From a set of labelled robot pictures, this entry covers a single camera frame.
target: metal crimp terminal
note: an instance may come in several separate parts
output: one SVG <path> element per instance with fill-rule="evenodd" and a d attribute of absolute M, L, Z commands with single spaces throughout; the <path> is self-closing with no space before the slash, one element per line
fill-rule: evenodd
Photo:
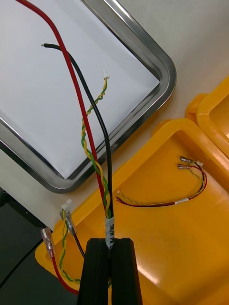
<path fill-rule="evenodd" d="M 189 165 L 183 165 L 183 164 L 177 164 L 177 168 L 180 169 L 180 170 L 183 170 L 185 168 L 190 168 Z"/>
<path fill-rule="evenodd" d="M 54 246 L 54 242 L 52 239 L 52 233 L 50 228 L 44 228 L 41 230 L 41 234 L 42 234 L 42 239 L 44 241 L 46 250 L 49 254 L 49 257 L 52 258 L 54 257 L 55 253 L 55 246 Z"/>

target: small white connector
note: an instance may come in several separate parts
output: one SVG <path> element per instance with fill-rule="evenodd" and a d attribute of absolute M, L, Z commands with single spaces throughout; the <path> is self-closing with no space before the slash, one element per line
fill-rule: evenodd
<path fill-rule="evenodd" d="M 71 201 L 71 199 L 68 199 L 66 202 L 65 202 L 65 204 L 63 204 L 62 206 L 61 206 L 61 208 L 63 209 L 63 210 L 65 210 L 66 212 L 68 212 L 69 210 L 70 210 L 70 208 L 72 207 L 72 201 Z"/>
<path fill-rule="evenodd" d="M 103 70 L 103 75 L 104 75 L 104 79 L 108 80 L 108 78 L 110 78 L 106 70 Z"/>

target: yellow plastic tray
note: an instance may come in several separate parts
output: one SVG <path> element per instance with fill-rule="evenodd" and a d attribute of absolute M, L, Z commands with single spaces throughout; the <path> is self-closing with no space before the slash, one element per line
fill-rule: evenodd
<path fill-rule="evenodd" d="M 186 117 L 229 157 L 229 77 L 212 93 L 198 95 L 188 105 Z"/>
<path fill-rule="evenodd" d="M 181 155 L 204 163 L 205 191 L 188 202 L 148 209 L 114 200 L 115 236 L 134 241 L 144 305 L 229 304 L 229 159 L 196 124 L 188 119 L 160 123 L 148 143 L 113 174 L 113 198 L 117 190 L 144 203 L 192 195 L 199 181 L 177 169 Z M 104 237 L 104 217 L 99 190 L 74 211 L 84 249 L 91 237 Z M 53 239 L 59 262 L 61 222 Z M 35 255 L 54 274 L 44 244 Z M 64 268 L 80 278 L 82 266 L 68 234 Z"/>

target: black surface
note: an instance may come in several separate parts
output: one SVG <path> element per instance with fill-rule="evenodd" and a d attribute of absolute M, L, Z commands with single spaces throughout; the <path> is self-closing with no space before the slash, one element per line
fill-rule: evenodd
<path fill-rule="evenodd" d="M 142 305 L 133 241 L 115 238 L 111 255 L 112 305 Z"/>
<path fill-rule="evenodd" d="M 0 283 L 39 242 L 40 229 L 20 215 L 15 206 L 12 208 L 6 203 L 0 207 Z M 23 261 L 0 289 L 0 304 L 76 305 L 77 296 L 66 291 L 55 276 L 41 267 L 34 253 L 35 251 Z"/>
<path fill-rule="evenodd" d="M 105 239 L 87 242 L 77 305 L 108 304 L 108 252 Z"/>

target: stainless steel tray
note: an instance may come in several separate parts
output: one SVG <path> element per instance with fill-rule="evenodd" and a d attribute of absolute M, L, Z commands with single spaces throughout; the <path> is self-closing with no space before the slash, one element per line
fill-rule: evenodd
<path fill-rule="evenodd" d="M 81 0 L 97 18 L 156 76 L 160 84 L 109 135 L 112 153 L 172 94 L 176 69 L 172 60 L 116 0 Z M 12 127 L 0 118 L 0 148 L 32 177 L 55 193 L 77 188 L 92 173 L 85 160 L 68 179 L 35 151 Z M 106 160 L 104 142 L 97 147 L 100 163 Z"/>

